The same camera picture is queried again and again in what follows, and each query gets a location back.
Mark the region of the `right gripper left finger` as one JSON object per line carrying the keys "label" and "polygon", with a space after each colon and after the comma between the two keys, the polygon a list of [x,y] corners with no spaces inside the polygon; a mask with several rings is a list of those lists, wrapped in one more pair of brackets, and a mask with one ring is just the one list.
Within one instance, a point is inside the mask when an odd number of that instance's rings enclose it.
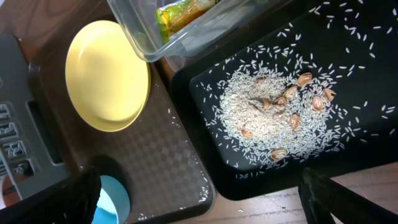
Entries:
{"label": "right gripper left finger", "polygon": [[1,224],[91,223],[100,190],[100,175],[89,168],[2,209]]}

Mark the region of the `green orange snack wrapper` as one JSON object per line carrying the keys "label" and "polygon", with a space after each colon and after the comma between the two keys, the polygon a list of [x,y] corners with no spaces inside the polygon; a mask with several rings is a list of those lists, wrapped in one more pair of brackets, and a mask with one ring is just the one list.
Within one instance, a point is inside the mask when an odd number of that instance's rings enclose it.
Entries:
{"label": "green orange snack wrapper", "polygon": [[171,36],[218,3],[219,0],[179,0],[158,8],[155,11],[155,20],[162,42],[166,44]]}

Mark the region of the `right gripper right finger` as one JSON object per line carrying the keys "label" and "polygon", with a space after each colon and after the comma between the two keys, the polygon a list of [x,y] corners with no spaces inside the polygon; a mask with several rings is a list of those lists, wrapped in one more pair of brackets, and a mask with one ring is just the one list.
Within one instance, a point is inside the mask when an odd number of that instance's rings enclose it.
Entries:
{"label": "right gripper right finger", "polygon": [[397,223],[397,214],[306,168],[298,186],[308,223]]}

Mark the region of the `yellow plate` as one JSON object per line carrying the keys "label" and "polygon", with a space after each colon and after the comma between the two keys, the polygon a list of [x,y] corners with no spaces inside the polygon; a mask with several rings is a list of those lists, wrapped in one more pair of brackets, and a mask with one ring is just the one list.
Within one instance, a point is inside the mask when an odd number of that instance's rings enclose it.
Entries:
{"label": "yellow plate", "polygon": [[117,132],[131,125],[150,93],[150,69],[132,49],[121,26],[94,21],[74,36],[65,61],[72,105],[93,128]]}

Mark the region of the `light blue bowl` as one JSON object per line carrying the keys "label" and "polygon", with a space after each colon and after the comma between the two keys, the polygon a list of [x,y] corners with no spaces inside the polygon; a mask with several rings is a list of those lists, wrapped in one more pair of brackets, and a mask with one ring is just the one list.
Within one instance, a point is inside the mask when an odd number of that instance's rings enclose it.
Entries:
{"label": "light blue bowl", "polygon": [[101,190],[92,224],[123,224],[130,212],[129,195],[114,177],[101,175]]}

